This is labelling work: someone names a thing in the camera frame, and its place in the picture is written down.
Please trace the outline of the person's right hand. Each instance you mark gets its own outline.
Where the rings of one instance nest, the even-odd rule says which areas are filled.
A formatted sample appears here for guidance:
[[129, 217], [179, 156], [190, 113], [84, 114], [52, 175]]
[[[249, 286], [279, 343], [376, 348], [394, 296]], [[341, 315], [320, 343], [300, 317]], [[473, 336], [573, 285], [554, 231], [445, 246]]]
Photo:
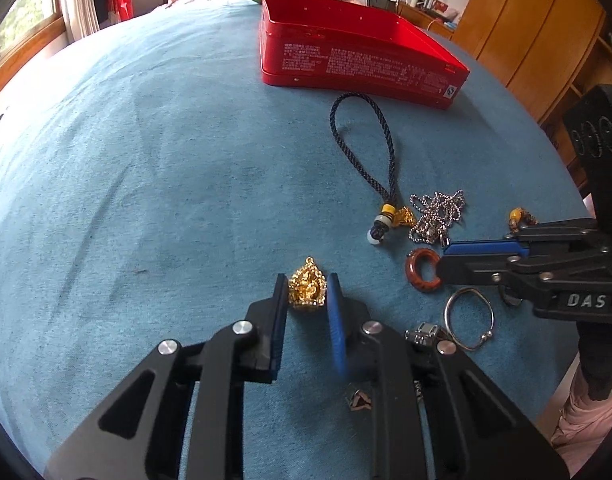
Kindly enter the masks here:
[[607, 378], [606, 393], [592, 393], [590, 377], [579, 363], [551, 437], [571, 477], [590, 462], [612, 430], [612, 374]]

